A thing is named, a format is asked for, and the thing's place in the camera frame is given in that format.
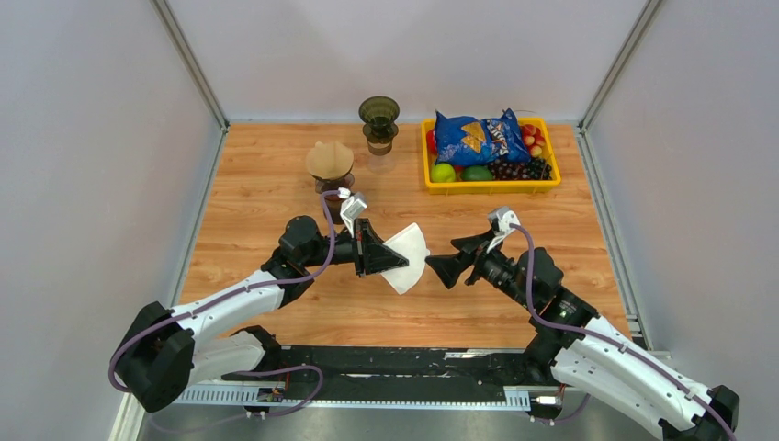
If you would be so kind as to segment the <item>white paper sheet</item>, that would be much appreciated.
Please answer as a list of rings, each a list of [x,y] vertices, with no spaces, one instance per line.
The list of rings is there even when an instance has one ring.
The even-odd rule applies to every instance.
[[[397,294],[403,295],[421,279],[425,269],[425,258],[430,254],[423,231],[416,222],[413,222],[390,237],[384,244],[408,261],[405,266],[380,273]]]

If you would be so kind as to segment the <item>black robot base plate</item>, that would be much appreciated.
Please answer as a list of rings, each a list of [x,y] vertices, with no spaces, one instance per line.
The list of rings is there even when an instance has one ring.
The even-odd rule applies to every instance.
[[[289,399],[374,403],[499,403],[513,388],[554,397],[566,390],[521,349],[292,345],[249,375],[223,379],[274,381]]]

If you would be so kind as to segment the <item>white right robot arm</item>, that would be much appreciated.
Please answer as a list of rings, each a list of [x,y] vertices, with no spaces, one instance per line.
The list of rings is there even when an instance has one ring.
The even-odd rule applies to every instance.
[[[469,270],[528,310],[536,336],[525,348],[526,375],[554,379],[602,401],[659,440],[733,440],[739,395],[708,387],[661,363],[567,289],[547,250],[530,244],[518,259],[492,246],[492,232],[452,240],[455,254],[430,255],[446,288]]]

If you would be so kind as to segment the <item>brown paper coffee filter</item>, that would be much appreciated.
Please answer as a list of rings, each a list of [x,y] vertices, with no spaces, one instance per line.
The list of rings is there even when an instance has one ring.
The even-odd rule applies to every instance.
[[[305,159],[307,172],[322,180],[335,180],[349,174],[355,160],[351,148],[338,141],[317,141]]]

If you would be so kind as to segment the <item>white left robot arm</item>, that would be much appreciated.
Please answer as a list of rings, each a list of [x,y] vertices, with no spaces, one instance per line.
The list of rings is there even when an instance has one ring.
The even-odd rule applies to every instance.
[[[131,323],[110,361],[109,376],[148,413],[174,402],[190,385],[233,372],[272,379],[278,344],[260,327],[221,334],[254,316],[283,308],[312,285],[309,267],[352,264],[360,277],[380,274],[399,294],[421,277],[428,250],[415,223],[387,241],[359,218],[352,229],[323,235],[314,218],[290,220],[271,257],[249,277],[205,299],[174,308],[155,301]]]

